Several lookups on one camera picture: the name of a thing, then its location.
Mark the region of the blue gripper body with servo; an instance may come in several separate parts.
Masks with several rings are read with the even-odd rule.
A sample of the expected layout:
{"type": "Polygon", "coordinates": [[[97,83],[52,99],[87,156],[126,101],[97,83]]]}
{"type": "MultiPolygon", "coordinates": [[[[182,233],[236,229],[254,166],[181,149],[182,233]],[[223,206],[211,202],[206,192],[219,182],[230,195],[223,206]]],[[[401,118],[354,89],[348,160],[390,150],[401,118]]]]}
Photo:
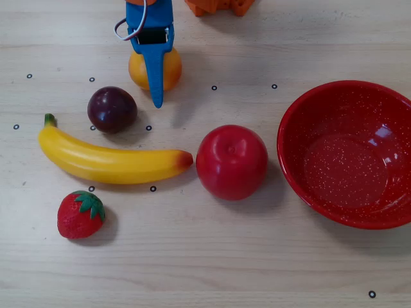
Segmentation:
{"type": "MultiPolygon", "coordinates": [[[[165,44],[173,24],[171,1],[147,1],[146,19],[141,31],[130,41],[135,44],[165,44]]],[[[134,32],[141,23],[144,1],[141,4],[126,3],[126,23],[129,32],[134,32]]]]}

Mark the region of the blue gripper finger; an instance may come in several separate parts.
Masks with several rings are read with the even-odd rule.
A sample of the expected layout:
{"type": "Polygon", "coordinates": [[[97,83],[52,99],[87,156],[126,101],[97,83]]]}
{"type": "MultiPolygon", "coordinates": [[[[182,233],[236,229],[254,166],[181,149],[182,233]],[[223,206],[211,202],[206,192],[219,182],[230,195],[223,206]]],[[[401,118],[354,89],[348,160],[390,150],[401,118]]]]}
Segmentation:
{"type": "Polygon", "coordinates": [[[130,41],[134,51],[143,55],[152,101],[156,108],[161,108],[164,97],[164,55],[172,50],[174,27],[143,29],[130,41]]]}

